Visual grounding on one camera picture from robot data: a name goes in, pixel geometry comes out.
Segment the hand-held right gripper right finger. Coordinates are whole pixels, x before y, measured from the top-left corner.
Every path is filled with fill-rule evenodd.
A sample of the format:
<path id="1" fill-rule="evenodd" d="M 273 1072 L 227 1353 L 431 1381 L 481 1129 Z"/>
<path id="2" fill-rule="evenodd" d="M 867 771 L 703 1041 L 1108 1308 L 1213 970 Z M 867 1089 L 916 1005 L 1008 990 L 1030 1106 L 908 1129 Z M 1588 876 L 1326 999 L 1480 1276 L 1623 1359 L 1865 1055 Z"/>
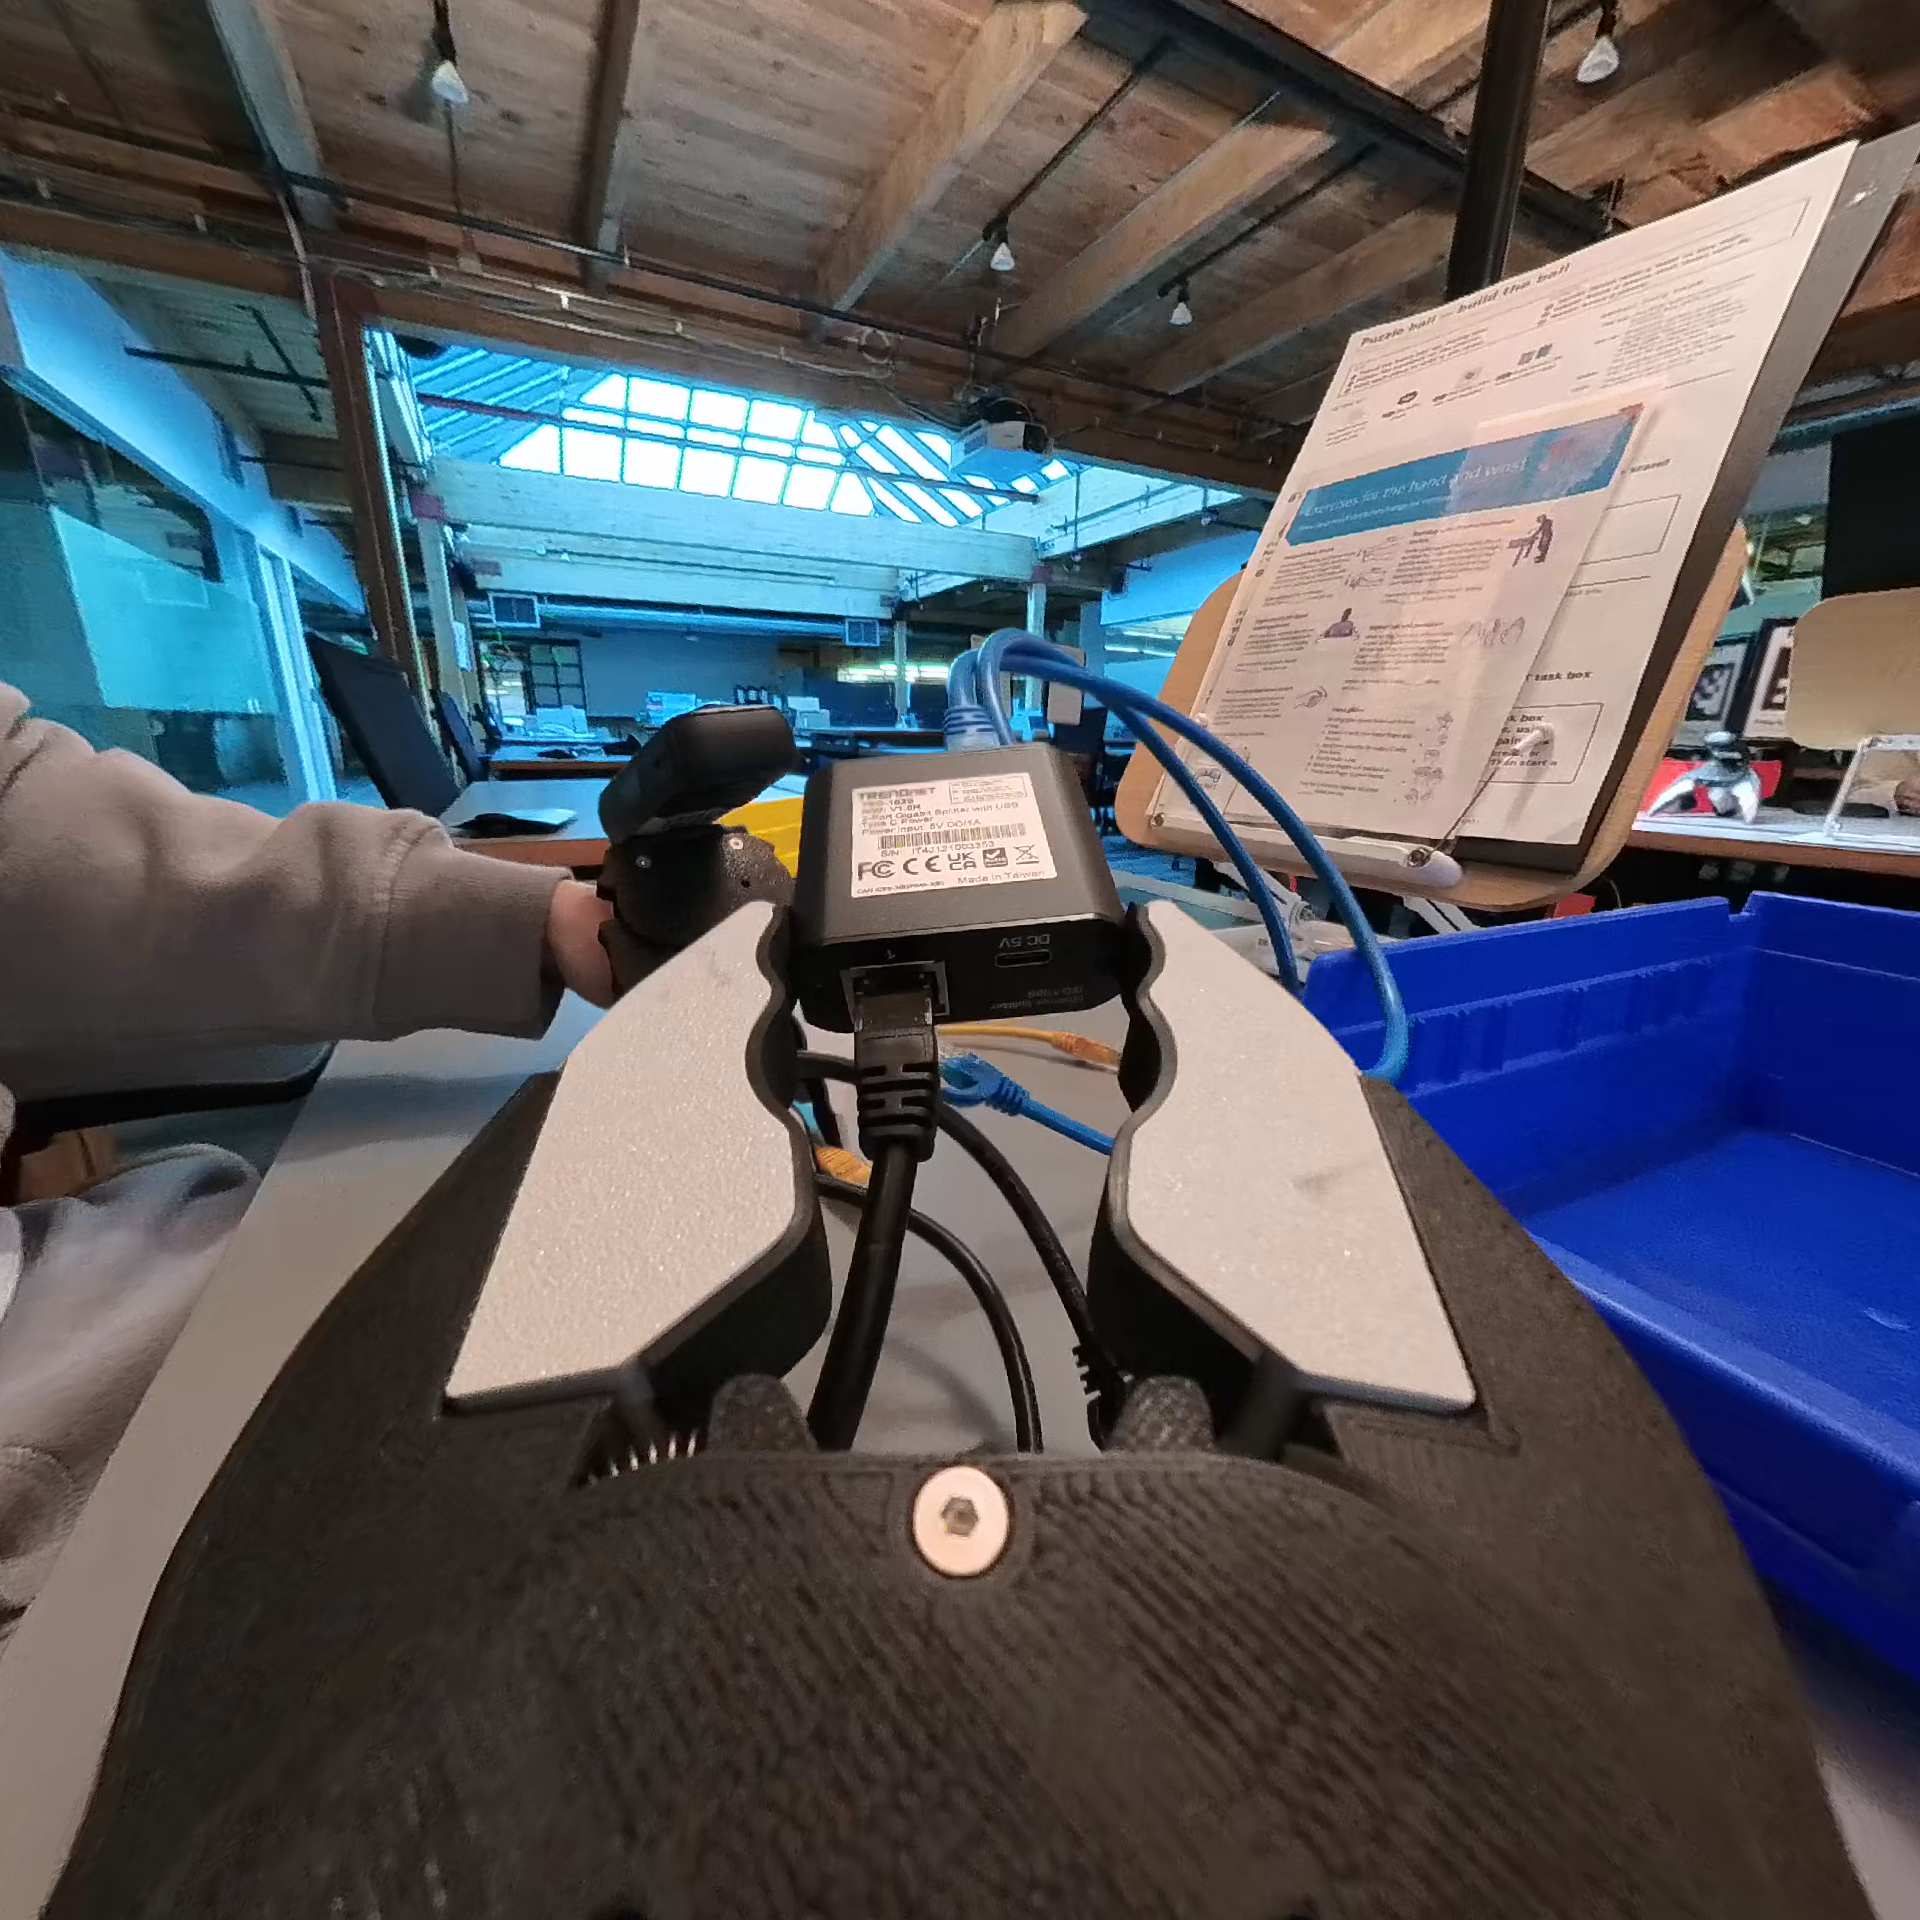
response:
<path id="1" fill-rule="evenodd" d="M 1135 1074 L 1099 1193 L 1108 1276 L 1151 1287 L 1320 1398 L 1473 1406 L 1356 1060 L 1182 909 L 1131 909 L 1129 938 Z"/>

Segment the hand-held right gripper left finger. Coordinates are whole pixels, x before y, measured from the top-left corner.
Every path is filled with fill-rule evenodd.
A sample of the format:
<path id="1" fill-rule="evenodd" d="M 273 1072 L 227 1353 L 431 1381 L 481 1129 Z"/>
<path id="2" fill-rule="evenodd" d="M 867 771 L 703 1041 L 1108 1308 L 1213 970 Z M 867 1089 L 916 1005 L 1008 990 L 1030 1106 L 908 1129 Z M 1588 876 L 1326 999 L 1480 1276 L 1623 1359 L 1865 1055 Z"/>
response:
<path id="1" fill-rule="evenodd" d="M 746 901 L 569 1055 L 444 1381 L 458 1410 L 647 1385 L 705 1410 L 830 1326 L 785 913 Z"/>

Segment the black network adapter box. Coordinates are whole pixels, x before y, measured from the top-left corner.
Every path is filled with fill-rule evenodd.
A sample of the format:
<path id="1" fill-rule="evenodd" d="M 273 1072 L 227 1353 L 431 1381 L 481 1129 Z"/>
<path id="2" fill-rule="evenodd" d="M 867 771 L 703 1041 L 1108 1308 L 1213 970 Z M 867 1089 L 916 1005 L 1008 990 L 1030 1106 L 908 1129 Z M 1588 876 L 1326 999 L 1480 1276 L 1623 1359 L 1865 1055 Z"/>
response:
<path id="1" fill-rule="evenodd" d="M 1127 913 L 1075 763 L 1051 746 L 832 760 L 803 788 L 791 990 L 852 1032 L 914 979 L 937 1021 L 1118 995 Z"/>

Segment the person's left forearm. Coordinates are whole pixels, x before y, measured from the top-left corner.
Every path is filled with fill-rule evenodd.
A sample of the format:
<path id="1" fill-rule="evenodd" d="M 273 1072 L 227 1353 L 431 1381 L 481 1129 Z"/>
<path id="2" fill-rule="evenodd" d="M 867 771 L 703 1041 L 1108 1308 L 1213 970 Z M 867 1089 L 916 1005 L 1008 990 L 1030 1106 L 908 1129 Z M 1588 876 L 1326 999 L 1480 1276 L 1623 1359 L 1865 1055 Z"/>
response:
<path id="1" fill-rule="evenodd" d="M 198 1047 L 535 1039 L 562 877 L 421 814 L 192 793 L 3 685 L 3 1106 Z"/>

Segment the grey desk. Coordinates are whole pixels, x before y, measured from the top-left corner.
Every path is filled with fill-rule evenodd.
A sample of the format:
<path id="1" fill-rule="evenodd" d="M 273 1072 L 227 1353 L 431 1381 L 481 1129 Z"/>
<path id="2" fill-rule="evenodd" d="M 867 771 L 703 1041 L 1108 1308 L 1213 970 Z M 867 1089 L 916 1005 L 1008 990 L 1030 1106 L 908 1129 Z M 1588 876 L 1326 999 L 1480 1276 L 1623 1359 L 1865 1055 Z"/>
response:
<path id="1" fill-rule="evenodd" d="M 540 1041 L 421 1032 L 339 1046 L 287 1119 L 176 1349 L 3 1652 L 3 1916 L 40 1916 L 101 1767 L 140 1620 L 181 1524 L 313 1318 L 530 1074 L 565 1065 L 598 1016 L 565 999 Z M 1088 1150 L 987 1118 L 1075 1256 L 1090 1239 Z M 1051 1449 L 1090 1454 L 1066 1332 L 981 1174 L 944 1145 L 916 1204 L 1001 1283 L 1035 1366 Z M 999 1359 L 944 1261 L 908 1253 L 860 1443 L 961 1454 L 1011 1440 Z M 1824 1788 L 1876 1916 L 1917 1916 L 1917 1686 L 1793 1622 Z"/>

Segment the black computer monitor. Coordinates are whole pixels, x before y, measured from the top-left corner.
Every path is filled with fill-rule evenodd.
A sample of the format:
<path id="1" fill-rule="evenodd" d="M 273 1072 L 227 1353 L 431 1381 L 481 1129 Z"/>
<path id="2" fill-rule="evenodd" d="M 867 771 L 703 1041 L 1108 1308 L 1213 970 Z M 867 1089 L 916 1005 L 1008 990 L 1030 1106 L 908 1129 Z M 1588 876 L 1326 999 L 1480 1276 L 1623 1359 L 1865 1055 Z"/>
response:
<path id="1" fill-rule="evenodd" d="M 305 635 L 327 712 L 370 773 L 382 805 L 440 820 L 461 782 L 426 729 L 404 672 L 382 658 Z"/>

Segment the skylight window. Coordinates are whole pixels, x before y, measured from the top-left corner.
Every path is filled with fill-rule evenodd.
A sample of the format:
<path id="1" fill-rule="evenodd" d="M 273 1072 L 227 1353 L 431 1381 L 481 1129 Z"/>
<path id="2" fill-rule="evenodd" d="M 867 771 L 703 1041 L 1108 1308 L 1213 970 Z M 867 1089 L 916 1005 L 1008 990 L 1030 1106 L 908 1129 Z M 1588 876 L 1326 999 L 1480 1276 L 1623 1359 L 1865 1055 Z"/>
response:
<path id="1" fill-rule="evenodd" d="M 1039 501 L 1075 466 L 961 474 L 955 440 L 926 426 L 840 418 L 785 397 L 602 376 L 525 426 L 497 466 L 752 506 L 964 528 Z"/>

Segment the blue plastic bin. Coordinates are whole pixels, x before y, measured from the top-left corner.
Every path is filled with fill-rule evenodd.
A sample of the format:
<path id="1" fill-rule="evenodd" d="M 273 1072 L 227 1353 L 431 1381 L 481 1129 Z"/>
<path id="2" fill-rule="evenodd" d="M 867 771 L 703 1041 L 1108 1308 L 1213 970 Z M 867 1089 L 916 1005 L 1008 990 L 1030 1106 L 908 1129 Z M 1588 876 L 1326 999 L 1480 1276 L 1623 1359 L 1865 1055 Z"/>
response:
<path id="1" fill-rule="evenodd" d="M 1386 960 L 1409 1106 L 1613 1326 L 1756 1572 L 1917 1680 L 1917 913 L 1695 897 Z"/>

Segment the wooden book stand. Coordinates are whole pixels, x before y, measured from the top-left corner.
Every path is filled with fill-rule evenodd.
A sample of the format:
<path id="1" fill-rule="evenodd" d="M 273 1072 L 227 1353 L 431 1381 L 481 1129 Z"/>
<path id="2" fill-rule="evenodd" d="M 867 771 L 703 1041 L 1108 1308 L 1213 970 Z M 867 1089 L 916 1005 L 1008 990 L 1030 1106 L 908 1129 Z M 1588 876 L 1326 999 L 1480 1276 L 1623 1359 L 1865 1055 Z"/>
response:
<path id="1" fill-rule="evenodd" d="M 1579 855 L 1579 865 L 1570 872 L 1548 872 L 1548 868 L 1521 868 L 1521 865 L 1502 865 L 1502 862 L 1473 862 L 1463 854 L 1451 855 L 1459 865 L 1459 883 L 1451 886 L 1438 886 L 1435 877 L 1435 859 L 1431 859 L 1420 868 L 1380 868 L 1374 862 L 1374 868 L 1358 865 L 1347 876 L 1358 877 L 1358 889 L 1368 893 L 1392 893 L 1400 897 L 1434 897 L 1434 901 L 1451 901 L 1463 910 L 1493 910 L 1493 913 L 1517 913 L 1517 910 L 1536 910 L 1536 909 L 1549 909 L 1558 897 L 1566 897 L 1573 893 L 1584 893 L 1591 883 L 1596 883 L 1604 876 L 1604 868 L 1609 868 L 1609 862 L 1625 850 L 1629 831 L 1639 815 L 1639 805 L 1645 793 L 1645 785 L 1655 773 L 1655 763 L 1663 760 L 1663 754 L 1667 752 L 1667 743 L 1683 715 L 1683 704 L 1690 698 L 1690 685 L 1697 679 L 1697 670 L 1708 661 L 1708 649 L 1718 637 L 1720 621 L 1727 616 L 1727 612 L 1732 609 L 1736 588 L 1739 588 L 1739 572 L 1744 572 L 1744 556 L 1748 556 L 1748 536 L 1744 536 L 1744 523 L 1732 523 L 1732 531 L 1727 536 L 1715 572 L 1708 579 L 1708 586 L 1702 588 L 1682 588 L 1682 612 L 1690 613 L 1690 623 L 1683 630 L 1683 637 L 1676 642 L 1676 649 L 1667 653 L 1667 662 L 1663 670 L 1663 679 L 1647 684 L 1652 685 L 1652 704 L 1645 704 L 1645 712 L 1634 710 L 1631 719 L 1631 733 L 1623 746 L 1623 760 L 1619 768 L 1606 776 L 1606 788 L 1598 791 L 1598 815 L 1596 815 L 1596 831 L 1588 839 L 1588 850 Z M 1182 712 L 1198 710 L 1198 696 L 1201 696 L 1201 684 L 1211 672 L 1211 661 L 1221 648 L 1221 630 L 1227 623 L 1227 612 L 1233 605 L 1233 591 L 1239 586 L 1239 576 L 1229 576 L 1221 588 L 1211 591 L 1211 597 L 1198 609 L 1198 613 L 1189 623 L 1189 635 L 1164 672 L 1163 684 L 1163 698 Z M 1151 754 L 1147 754 L 1147 768 L 1129 768 L 1118 782 L 1118 793 L 1117 793 L 1117 831 L 1139 842 L 1148 845 L 1154 854 L 1182 854 L 1182 855 L 1203 855 L 1203 859 L 1217 859 L 1213 839 L 1185 820 L 1159 820 L 1159 763 Z M 1301 855 L 1294 850 L 1294 842 L 1286 837 L 1279 837 L 1276 831 L 1238 831 L 1257 865 L 1276 876 L 1307 876 L 1307 862 Z"/>

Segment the wooden table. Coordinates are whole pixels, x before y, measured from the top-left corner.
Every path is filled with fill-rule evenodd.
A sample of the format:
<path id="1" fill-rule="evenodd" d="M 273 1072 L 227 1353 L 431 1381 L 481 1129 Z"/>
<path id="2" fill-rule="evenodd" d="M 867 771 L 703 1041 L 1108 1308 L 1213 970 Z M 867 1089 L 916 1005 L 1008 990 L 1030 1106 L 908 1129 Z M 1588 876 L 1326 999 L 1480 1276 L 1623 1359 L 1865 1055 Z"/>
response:
<path id="1" fill-rule="evenodd" d="M 1712 814 L 1641 814 L 1625 834 L 1629 854 L 1748 862 L 1756 868 L 1817 868 L 1917 883 L 1917 822 L 1824 822 L 1801 814 L 1762 814 L 1754 822 Z"/>

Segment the leaflet with blue banner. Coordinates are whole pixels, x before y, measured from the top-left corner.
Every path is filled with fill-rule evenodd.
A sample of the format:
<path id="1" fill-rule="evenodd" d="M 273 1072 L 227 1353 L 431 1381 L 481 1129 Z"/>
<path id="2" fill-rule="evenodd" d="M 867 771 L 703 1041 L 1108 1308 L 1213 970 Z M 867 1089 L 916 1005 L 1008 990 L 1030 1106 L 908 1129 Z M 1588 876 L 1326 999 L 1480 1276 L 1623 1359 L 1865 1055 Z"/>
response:
<path id="1" fill-rule="evenodd" d="M 1634 381 L 1314 454 L 1191 719 L 1314 834 L 1450 842 L 1652 408 Z"/>

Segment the black white marker sign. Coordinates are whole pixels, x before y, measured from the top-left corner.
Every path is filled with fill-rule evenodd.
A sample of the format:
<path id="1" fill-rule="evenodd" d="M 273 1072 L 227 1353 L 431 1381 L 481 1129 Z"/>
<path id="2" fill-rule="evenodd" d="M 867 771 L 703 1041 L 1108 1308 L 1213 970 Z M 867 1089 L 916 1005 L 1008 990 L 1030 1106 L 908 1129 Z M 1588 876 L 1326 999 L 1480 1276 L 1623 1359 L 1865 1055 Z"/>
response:
<path id="1" fill-rule="evenodd" d="M 1754 635 L 1720 637 L 1690 685 L 1676 746 L 1702 749 L 1727 733 L 1739 743 L 1790 737 L 1790 653 L 1795 616 L 1762 616 Z"/>

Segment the clear acrylic stand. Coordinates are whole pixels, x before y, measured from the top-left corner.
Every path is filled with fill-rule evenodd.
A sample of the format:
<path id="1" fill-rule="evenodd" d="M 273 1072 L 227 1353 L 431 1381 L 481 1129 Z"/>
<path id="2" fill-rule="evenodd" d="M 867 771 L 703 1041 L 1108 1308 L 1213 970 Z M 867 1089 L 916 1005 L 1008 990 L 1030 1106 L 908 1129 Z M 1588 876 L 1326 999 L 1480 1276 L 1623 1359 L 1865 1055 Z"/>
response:
<path id="1" fill-rule="evenodd" d="M 1850 752 L 1827 831 L 1840 822 L 1917 822 L 1917 733 L 1873 733 Z"/>

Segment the large laminated instruction sheet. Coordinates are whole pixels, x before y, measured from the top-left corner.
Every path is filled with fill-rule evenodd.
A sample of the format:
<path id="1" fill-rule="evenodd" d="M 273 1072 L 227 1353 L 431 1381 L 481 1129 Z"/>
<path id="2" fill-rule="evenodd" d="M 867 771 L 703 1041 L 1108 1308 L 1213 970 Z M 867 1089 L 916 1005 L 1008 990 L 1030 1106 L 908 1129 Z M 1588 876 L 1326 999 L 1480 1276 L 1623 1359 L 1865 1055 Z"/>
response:
<path id="1" fill-rule="evenodd" d="M 1634 381 L 1655 387 L 1655 408 L 1463 831 L 1443 845 L 1310 831 L 1344 876 L 1435 859 L 1438 886 L 1451 886 L 1459 854 L 1548 872 L 1579 865 L 1634 710 L 1652 704 L 1647 684 L 1690 623 L 1677 593 L 1708 586 L 1913 159 L 1913 132 L 1867 146 L 1843 141 L 1347 340 L 1276 504 L 1314 454 L 1364 452 L 1392 428 L 1463 423 L 1473 408 L 1531 413 Z"/>

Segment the black pillar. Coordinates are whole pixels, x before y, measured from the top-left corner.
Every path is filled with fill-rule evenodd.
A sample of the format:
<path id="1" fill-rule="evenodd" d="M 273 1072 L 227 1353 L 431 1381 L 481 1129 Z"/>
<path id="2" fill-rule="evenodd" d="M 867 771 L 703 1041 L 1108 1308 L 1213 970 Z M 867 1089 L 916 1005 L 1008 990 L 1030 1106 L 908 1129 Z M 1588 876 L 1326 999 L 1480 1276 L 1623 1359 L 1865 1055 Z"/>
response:
<path id="1" fill-rule="evenodd" d="M 1548 5 L 1493 5 L 1475 108 L 1459 180 L 1443 301 L 1466 301 L 1506 278 L 1517 224 L 1531 105 L 1548 42 Z"/>

